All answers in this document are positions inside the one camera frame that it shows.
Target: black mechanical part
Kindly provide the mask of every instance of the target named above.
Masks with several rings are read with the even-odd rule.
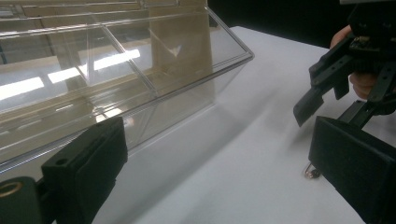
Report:
[[[353,35],[309,69],[311,89],[293,112],[301,126],[324,93],[347,94],[349,74],[378,74],[367,102],[338,119],[317,117],[309,160],[366,223],[396,223],[396,148],[362,130],[372,116],[396,110],[396,2],[357,5],[348,22]]]
[[[30,177],[0,183],[0,223],[92,223],[125,162],[122,118],[95,124],[42,165],[37,183]]]
[[[359,127],[317,117],[309,160],[363,221],[396,222],[396,148]]]

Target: white table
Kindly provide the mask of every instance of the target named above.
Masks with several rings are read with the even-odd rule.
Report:
[[[314,119],[299,128],[292,108],[327,50],[232,30],[255,59],[213,106],[138,147],[94,223],[363,223],[325,178],[303,175]],[[317,115],[337,118],[356,99],[329,92]],[[367,130],[395,145],[390,120]]]

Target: finger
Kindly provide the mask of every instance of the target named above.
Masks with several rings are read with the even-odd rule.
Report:
[[[332,42],[330,43],[330,49],[332,47],[334,47],[335,45],[337,45],[341,40],[343,40],[344,38],[346,38],[349,33],[352,32],[352,29],[350,28],[350,26],[346,26],[344,27],[342,30],[340,30],[339,32],[337,32],[337,34],[335,34],[332,37]]]
[[[376,82],[377,75],[371,73],[353,73],[349,77],[349,81],[362,87],[373,87]]]
[[[356,92],[356,94],[364,100],[367,100],[367,97],[370,94],[372,87],[360,87],[360,86],[353,86],[353,90]]]

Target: transparent acrylic box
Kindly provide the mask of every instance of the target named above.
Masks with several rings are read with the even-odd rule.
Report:
[[[253,58],[204,0],[0,5],[0,181],[39,178],[113,116],[133,149],[211,105]]]

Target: dark background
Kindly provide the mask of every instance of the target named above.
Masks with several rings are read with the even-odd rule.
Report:
[[[347,25],[353,5],[339,0],[208,0],[230,27],[243,26],[328,48],[332,36]]]

